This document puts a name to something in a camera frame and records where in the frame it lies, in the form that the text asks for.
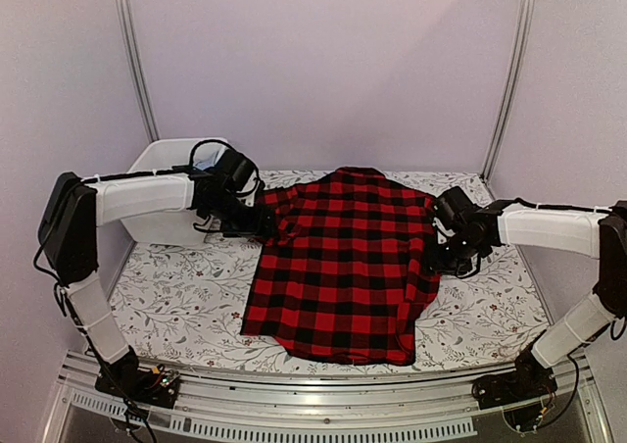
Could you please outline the red black plaid shirt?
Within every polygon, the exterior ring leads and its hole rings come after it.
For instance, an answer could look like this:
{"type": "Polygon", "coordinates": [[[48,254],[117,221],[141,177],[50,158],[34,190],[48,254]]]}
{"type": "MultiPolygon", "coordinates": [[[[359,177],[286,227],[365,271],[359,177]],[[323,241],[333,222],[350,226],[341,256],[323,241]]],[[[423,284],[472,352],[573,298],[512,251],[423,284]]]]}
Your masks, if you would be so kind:
{"type": "Polygon", "coordinates": [[[427,265],[434,197],[347,167],[270,189],[260,203],[277,231],[263,244],[241,333],[304,360],[412,364],[416,320],[440,285],[427,265]]]}

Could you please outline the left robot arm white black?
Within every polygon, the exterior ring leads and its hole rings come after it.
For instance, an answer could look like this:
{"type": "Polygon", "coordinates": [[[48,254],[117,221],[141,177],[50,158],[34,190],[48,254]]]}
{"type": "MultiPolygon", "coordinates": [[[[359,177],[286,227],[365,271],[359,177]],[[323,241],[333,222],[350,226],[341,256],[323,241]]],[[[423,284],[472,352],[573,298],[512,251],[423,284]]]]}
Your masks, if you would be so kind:
{"type": "Polygon", "coordinates": [[[276,231],[272,210],[231,189],[226,173],[183,166],[170,170],[81,178],[62,173],[37,232],[34,268],[55,281],[60,309],[71,315],[94,354],[111,365],[109,383],[125,398],[145,390],[145,376],[129,362],[131,348],[120,331],[99,276],[97,230],[110,222],[162,212],[191,211],[217,218],[228,235],[269,238],[276,231]]]}

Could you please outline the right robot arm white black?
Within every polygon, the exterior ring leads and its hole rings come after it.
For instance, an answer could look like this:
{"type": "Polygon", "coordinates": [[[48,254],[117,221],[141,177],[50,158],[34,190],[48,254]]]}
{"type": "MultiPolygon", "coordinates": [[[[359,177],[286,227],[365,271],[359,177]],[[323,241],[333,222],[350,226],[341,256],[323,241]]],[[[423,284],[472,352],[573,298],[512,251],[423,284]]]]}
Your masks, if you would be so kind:
{"type": "Polygon", "coordinates": [[[517,198],[480,207],[454,187],[437,199],[435,222],[450,237],[428,247],[428,265],[443,275],[472,276],[478,273],[482,259],[504,245],[573,252],[599,262],[599,277],[592,291],[522,353],[528,363],[506,380],[506,391],[513,399],[528,399],[543,386],[543,369],[556,365],[626,316],[623,201],[611,207],[583,208],[533,204],[517,198]]]}

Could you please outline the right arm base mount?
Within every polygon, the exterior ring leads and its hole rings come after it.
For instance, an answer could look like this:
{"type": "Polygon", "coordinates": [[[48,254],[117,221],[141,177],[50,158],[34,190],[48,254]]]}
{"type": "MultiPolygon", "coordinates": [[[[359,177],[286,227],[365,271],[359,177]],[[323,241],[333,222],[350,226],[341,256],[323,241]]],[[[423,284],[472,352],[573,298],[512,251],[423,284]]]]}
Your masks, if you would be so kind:
{"type": "Polygon", "coordinates": [[[535,359],[517,360],[514,370],[480,376],[471,385],[471,395],[481,410],[549,396],[556,391],[553,370],[542,367],[535,359]]]}

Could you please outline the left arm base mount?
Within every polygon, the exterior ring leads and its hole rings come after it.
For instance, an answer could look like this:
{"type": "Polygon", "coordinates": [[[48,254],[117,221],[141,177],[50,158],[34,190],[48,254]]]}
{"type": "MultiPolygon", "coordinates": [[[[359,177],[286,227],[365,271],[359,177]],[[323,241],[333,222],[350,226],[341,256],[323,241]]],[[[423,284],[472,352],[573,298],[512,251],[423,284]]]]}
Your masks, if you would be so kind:
{"type": "Polygon", "coordinates": [[[101,367],[95,389],[136,403],[172,409],[180,388],[180,374],[157,365],[141,369],[133,361],[119,361],[101,367]]]}

